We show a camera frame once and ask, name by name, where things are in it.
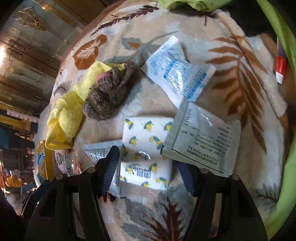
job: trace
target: leaf pattern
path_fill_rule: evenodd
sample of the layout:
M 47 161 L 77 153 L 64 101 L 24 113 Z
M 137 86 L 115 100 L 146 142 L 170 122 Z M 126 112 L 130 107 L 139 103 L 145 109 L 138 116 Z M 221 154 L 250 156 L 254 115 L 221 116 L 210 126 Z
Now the leaf pattern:
M 222 41 L 228 44 L 234 44 L 239 47 L 239 49 L 230 46 L 221 46 L 218 48 L 213 48 L 208 50 L 208 52 L 215 52 L 220 54 L 234 54 L 237 57 L 224 55 L 221 57 L 216 57 L 206 61 L 209 64 L 225 64 L 231 61 L 236 61 L 236 65 L 228 67 L 227 69 L 221 69 L 216 71 L 215 76 L 226 76 L 235 70 L 235 77 L 228 78 L 224 81 L 218 82 L 213 85 L 212 89 L 225 89 L 228 93 L 225 97 L 225 101 L 230 102 L 230 107 L 228 114 L 236 114 L 240 112 L 241 114 L 241 124 L 242 128 L 247 125 L 248 120 L 251 120 L 253 134 L 261 146 L 263 151 L 266 153 L 266 146 L 264 138 L 261 134 L 263 128 L 261 127 L 257 118 L 261 118 L 260 110 L 263 111 L 263 106 L 258 98 L 264 101 L 259 77 L 257 77 L 249 67 L 247 67 L 241 59 L 245 57 L 248 63 L 251 63 L 258 67 L 260 70 L 267 73 L 264 66 L 259 62 L 259 60 L 254 55 L 253 51 L 247 49 L 246 47 L 239 44 L 241 41 L 247 43 L 251 48 L 250 43 L 246 40 L 245 36 L 231 36 L 229 38 L 216 38 L 217 41 Z
M 266 211 L 271 212 L 279 199 L 279 187 L 276 184 L 267 187 L 263 183 L 262 188 L 253 189 L 250 194 L 257 207 L 263 206 Z
M 214 40 L 222 41 L 222 42 L 229 43 L 229 44 L 234 44 L 235 46 L 239 47 L 239 44 L 236 41 L 230 40 L 228 38 L 219 37 L 219 38 L 216 38 Z
M 112 26 L 113 24 L 116 24 L 116 23 L 119 23 L 121 20 L 131 20 L 133 19 L 134 17 L 139 17 L 141 15 L 146 15 L 147 13 L 149 12 L 153 12 L 155 10 L 159 10 L 158 7 L 153 7 L 153 6 L 150 6 L 150 5 L 144 5 L 143 8 L 140 8 L 138 11 L 136 12 L 133 12 L 131 14 L 128 14 L 124 17 L 121 17 L 121 18 L 115 18 L 113 19 L 112 21 L 110 22 L 107 22 L 105 24 L 102 24 L 101 26 L 99 26 L 92 34 L 94 35 L 95 33 L 97 33 L 100 29 L 102 28 L 105 28 L 105 27 L 109 27 L 109 26 Z
M 229 63 L 234 60 L 237 60 L 237 58 L 233 57 L 233 56 L 226 55 L 223 57 L 217 57 L 217 58 L 210 59 L 210 60 L 206 61 L 206 63 L 208 63 L 208 64 L 225 64 L 225 63 Z
M 235 66 L 232 66 L 232 67 L 230 67 L 229 69 L 217 70 L 217 71 L 214 73 L 214 76 L 223 76 L 223 75 L 230 74 L 230 72 L 233 71 L 234 69 L 236 69 Z
M 164 35 L 156 36 L 147 43 L 143 43 L 139 38 L 122 38 L 121 43 L 127 50 L 135 50 L 129 56 L 115 56 L 105 60 L 106 63 L 124 63 L 128 60 L 133 61 L 135 64 L 142 66 L 146 60 L 160 47 L 160 45 L 153 44 L 157 39 L 171 35 L 175 32 L 167 33 Z
M 230 78 L 228 80 L 215 84 L 212 89 L 227 89 L 228 87 L 232 86 L 235 81 L 236 78 Z
M 194 198 L 184 185 L 160 192 L 151 208 L 126 199 L 126 213 L 132 222 L 123 223 L 121 228 L 139 241 L 181 240 L 193 213 L 194 203 Z
M 238 54 L 239 56 L 242 55 L 242 52 L 237 48 L 229 47 L 229 46 L 222 46 L 219 48 L 210 49 L 209 52 L 216 52 L 216 53 L 233 53 Z
M 54 96 L 57 94 L 57 93 L 61 93 L 61 94 L 64 94 L 64 93 L 67 93 L 69 91 L 69 85 L 70 85 L 70 82 L 63 82 L 61 83 L 54 91 Z
M 253 133 L 254 133 L 259 145 L 262 147 L 262 149 L 266 153 L 266 146 L 265 146 L 263 136 L 261 135 L 260 131 L 256 128 L 256 126 L 253 123 L 252 123 L 252 130 L 253 130 Z
M 238 107 L 242 105 L 242 103 L 244 102 L 244 98 L 243 96 L 239 96 L 237 97 L 232 103 L 231 106 L 228 110 L 228 114 L 235 114 L 238 111 Z
M 247 59 L 252 62 L 254 65 L 256 65 L 259 69 L 267 73 L 266 69 L 264 66 L 260 63 L 260 61 L 256 58 L 254 53 L 247 48 L 242 46 L 242 51 L 244 52 L 244 55 L 247 57 Z
M 82 45 L 73 55 L 77 69 L 88 69 L 99 54 L 99 47 L 107 41 L 107 37 L 100 34 L 96 39 Z

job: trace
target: yellow package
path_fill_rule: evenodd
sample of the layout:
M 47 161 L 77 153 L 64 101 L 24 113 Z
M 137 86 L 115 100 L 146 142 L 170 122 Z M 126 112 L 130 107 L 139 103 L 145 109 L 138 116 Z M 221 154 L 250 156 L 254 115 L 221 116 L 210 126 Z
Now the yellow package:
M 38 164 L 38 172 L 43 177 L 43 179 L 47 179 L 49 181 L 52 181 L 54 178 L 54 170 L 52 165 L 52 157 L 53 157 L 53 151 L 47 149 L 44 146 L 45 140 L 40 141 L 40 144 L 38 147 L 36 147 L 37 154 L 40 155 L 42 152 L 44 152 L 44 160 L 40 161 Z
M 99 74 L 117 67 L 124 71 L 124 64 L 105 64 L 96 61 L 90 66 L 84 80 L 74 85 L 71 90 L 58 99 L 51 111 L 47 125 L 48 132 L 45 146 L 50 150 L 63 150 L 72 147 L 72 139 L 79 129 L 83 118 L 83 104 L 90 88 Z

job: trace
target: plastic bag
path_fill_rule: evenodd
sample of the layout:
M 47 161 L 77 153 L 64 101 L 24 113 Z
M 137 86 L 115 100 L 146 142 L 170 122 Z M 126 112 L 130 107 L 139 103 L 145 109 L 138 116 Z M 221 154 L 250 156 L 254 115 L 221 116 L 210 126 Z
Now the plastic bag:
M 236 161 L 240 134 L 239 120 L 225 123 L 184 98 L 161 154 L 228 177 Z
M 141 70 L 179 108 L 184 96 L 193 102 L 197 100 L 216 68 L 188 63 L 179 40 L 172 36 L 148 58 Z
M 83 162 L 78 161 L 76 151 L 73 151 L 70 154 L 55 152 L 55 158 L 60 171 L 68 177 L 79 175 L 84 171 Z

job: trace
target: yellow cloth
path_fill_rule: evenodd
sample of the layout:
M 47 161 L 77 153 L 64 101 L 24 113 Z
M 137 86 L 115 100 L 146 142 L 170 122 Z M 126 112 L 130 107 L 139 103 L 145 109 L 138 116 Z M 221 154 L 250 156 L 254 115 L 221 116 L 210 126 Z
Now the yellow cloth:
M 18 187 L 20 188 L 22 186 L 22 182 L 19 181 L 18 177 L 7 177 L 5 180 L 5 184 L 8 187 Z
M 47 125 L 48 132 L 45 146 L 50 150 L 70 149 L 73 137 L 79 129 L 83 118 L 83 103 L 86 100 L 91 86 L 99 74 L 118 67 L 123 71 L 123 64 L 105 64 L 94 62 L 84 80 L 74 85 L 71 90 L 57 100 L 56 107 L 51 111 Z

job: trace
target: blanket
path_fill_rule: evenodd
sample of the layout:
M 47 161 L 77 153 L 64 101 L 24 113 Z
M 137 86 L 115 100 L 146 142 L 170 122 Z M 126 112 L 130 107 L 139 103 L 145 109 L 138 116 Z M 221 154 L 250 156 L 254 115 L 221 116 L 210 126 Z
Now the blanket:
M 281 187 L 287 105 L 277 91 L 273 58 L 262 40 L 246 37 L 227 13 L 216 10 L 213 15 L 169 12 L 148 0 L 125 1 L 71 50 L 57 76 L 50 103 L 53 109 L 62 94 L 84 79 L 95 61 L 132 60 L 141 67 L 170 36 L 176 36 L 187 61 L 217 68 L 197 104 L 225 121 L 241 120 L 234 173 L 241 177 L 265 221 Z M 175 113 L 165 92 L 138 70 L 121 111 L 110 120 L 84 118 L 73 150 L 85 167 L 93 166 L 82 145 L 121 139 L 125 116 L 174 117 Z M 195 202 L 174 167 L 167 191 L 128 184 L 126 199 L 107 195 L 100 198 L 99 205 L 112 240 L 151 241 L 182 239 Z M 219 202 L 217 196 L 213 235 L 218 225 Z

